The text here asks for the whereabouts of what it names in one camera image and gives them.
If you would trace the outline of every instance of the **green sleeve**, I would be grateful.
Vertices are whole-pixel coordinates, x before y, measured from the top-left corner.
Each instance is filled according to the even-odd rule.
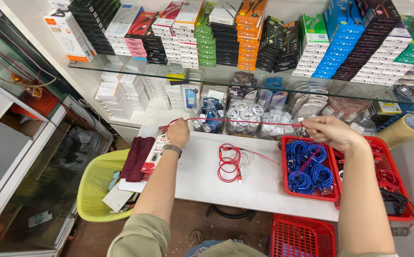
[[[363,253],[356,254],[353,252],[339,252],[337,257],[399,257],[397,254],[385,254],[385,253]]]
[[[169,225],[150,214],[131,216],[109,247],[107,257],[164,257],[170,239]]]

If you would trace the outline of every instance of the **foot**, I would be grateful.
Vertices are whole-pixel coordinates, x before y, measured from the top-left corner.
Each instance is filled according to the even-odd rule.
[[[204,242],[204,235],[201,231],[195,230],[191,232],[190,236],[188,237],[188,245],[190,246],[190,249],[200,245],[202,242]]]
[[[242,241],[245,245],[247,245],[249,247],[251,246],[250,238],[245,234],[238,235],[237,240]]]

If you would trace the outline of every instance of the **metal watch band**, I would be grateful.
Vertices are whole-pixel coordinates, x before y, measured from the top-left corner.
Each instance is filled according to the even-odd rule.
[[[176,151],[178,153],[179,159],[180,159],[182,150],[181,150],[181,147],[179,147],[178,145],[173,144],[173,143],[168,143],[164,146],[164,151],[165,150],[174,150],[174,151]]]

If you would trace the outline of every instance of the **yellow bin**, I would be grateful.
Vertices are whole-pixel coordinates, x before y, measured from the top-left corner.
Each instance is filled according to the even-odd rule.
[[[113,173],[121,171],[129,149],[113,151],[97,156],[83,173],[77,195],[77,211],[82,219],[91,222],[107,222],[129,217],[132,210],[110,213],[112,210],[102,198],[108,193]]]

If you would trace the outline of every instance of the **packaging tape roll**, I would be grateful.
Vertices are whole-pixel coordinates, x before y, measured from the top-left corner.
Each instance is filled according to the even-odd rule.
[[[406,114],[398,121],[381,130],[378,135],[388,147],[394,148],[414,138],[414,115]]]

